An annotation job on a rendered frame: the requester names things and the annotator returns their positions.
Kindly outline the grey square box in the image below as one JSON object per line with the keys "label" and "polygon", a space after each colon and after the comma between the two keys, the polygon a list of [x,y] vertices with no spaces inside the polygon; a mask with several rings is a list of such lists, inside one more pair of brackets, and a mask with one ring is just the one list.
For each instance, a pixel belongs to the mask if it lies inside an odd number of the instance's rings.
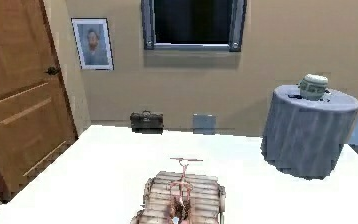
{"label": "grey square box", "polygon": [[214,135],[216,127],[216,117],[211,114],[193,115],[193,133]]}

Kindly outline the grey framed window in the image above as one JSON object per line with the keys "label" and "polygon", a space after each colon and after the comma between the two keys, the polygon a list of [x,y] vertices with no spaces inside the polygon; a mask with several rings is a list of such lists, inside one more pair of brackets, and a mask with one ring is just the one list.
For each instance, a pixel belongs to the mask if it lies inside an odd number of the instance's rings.
{"label": "grey framed window", "polygon": [[145,50],[240,52],[248,0],[141,0]]}

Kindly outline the framed portrait picture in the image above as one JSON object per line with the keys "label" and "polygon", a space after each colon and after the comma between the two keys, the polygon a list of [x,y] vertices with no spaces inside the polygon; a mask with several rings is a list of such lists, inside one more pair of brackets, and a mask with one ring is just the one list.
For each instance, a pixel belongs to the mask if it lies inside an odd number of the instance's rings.
{"label": "framed portrait picture", "polygon": [[113,70],[106,18],[72,18],[73,33],[83,70]]}

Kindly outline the round table with grey cloth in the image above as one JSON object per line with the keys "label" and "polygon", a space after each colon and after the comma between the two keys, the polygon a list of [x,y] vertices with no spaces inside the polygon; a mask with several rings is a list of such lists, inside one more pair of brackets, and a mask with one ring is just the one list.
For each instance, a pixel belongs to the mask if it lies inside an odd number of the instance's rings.
{"label": "round table with grey cloth", "polygon": [[282,173],[323,179],[335,168],[358,112],[358,100],[330,89],[321,100],[292,99],[295,85],[273,91],[263,131],[264,160]]}

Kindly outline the pale green ceramic jar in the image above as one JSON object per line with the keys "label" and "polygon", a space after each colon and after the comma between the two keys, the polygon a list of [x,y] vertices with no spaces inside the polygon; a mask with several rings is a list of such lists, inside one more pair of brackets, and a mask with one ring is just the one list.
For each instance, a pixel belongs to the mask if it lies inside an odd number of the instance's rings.
{"label": "pale green ceramic jar", "polygon": [[300,81],[298,87],[300,95],[307,100],[320,100],[328,86],[328,78],[317,74],[307,74]]}

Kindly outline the brown wooden room door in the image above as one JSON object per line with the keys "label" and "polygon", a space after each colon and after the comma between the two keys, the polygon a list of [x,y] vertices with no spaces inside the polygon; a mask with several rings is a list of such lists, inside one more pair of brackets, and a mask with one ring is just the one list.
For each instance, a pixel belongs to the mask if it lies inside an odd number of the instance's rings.
{"label": "brown wooden room door", "polygon": [[0,0],[0,201],[77,139],[44,0]]}

